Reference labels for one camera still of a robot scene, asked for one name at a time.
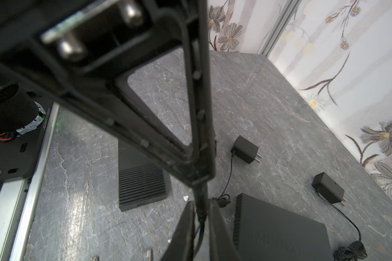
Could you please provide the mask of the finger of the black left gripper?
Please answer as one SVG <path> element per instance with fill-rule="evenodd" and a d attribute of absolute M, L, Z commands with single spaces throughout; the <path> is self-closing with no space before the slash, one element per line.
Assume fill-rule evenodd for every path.
<path fill-rule="evenodd" d="M 66 107 L 190 187 L 215 176 L 206 1 L 54 1 Z"/>

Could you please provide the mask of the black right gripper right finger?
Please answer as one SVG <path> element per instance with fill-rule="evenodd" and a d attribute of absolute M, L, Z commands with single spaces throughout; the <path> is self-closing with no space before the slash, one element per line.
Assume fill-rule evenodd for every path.
<path fill-rule="evenodd" d="M 209 248 L 211 261 L 240 261 L 217 201 L 209 200 Z"/>

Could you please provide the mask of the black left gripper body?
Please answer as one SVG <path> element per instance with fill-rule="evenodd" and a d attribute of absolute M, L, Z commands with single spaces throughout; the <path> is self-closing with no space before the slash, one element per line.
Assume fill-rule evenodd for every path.
<path fill-rule="evenodd" d="M 0 1 L 0 59 L 13 61 L 30 38 L 57 48 L 66 35 L 87 46 L 66 61 L 86 66 L 109 52 L 103 36 L 126 28 L 126 39 L 146 31 L 152 13 L 169 1 Z"/>

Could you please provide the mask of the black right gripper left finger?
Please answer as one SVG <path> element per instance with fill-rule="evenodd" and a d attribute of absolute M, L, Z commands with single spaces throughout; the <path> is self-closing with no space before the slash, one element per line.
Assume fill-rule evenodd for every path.
<path fill-rule="evenodd" d="M 194 252 L 195 205 L 188 201 L 180 217 L 172 241 L 163 254 L 162 261 L 192 261 Z"/>

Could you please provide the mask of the slim ribbed black switch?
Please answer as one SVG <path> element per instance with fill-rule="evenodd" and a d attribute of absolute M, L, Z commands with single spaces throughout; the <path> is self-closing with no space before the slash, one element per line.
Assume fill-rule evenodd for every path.
<path fill-rule="evenodd" d="M 118 141 L 119 209 L 126 212 L 167 198 L 166 176 L 150 158 Z"/>

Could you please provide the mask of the black power adapter with cable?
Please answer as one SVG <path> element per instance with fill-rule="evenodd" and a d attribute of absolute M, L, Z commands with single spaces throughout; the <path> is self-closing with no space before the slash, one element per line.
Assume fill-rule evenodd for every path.
<path fill-rule="evenodd" d="M 228 181 L 224 187 L 223 192 L 219 197 L 214 197 L 213 200 L 217 201 L 218 206 L 220 208 L 226 207 L 230 203 L 230 195 L 226 194 L 226 189 L 229 185 L 230 179 L 233 173 L 233 159 L 235 156 L 239 157 L 247 164 L 251 164 L 253 161 L 258 161 L 257 157 L 262 158 L 258 154 L 259 147 L 249 141 L 248 139 L 244 138 L 243 136 L 238 136 L 235 140 L 230 152 L 231 152 L 231 160 L 230 160 L 230 174 Z"/>

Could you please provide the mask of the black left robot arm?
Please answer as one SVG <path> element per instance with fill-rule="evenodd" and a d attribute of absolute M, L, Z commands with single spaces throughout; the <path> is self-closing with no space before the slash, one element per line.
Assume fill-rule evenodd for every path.
<path fill-rule="evenodd" d="M 215 176 L 206 1 L 0 1 L 0 132 L 48 97 L 189 187 Z M 183 144 L 122 77 L 181 48 L 192 139 Z"/>

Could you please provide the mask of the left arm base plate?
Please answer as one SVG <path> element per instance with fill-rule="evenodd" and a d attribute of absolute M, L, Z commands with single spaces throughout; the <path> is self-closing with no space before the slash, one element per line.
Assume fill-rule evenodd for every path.
<path fill-rule="evenodd" d="M 0 141 L 0 183 L 31 178 L 36 171 L 53 102 L 34 99 L 45 110 L 43 122 L 35 130 L 10 142 Z"/>

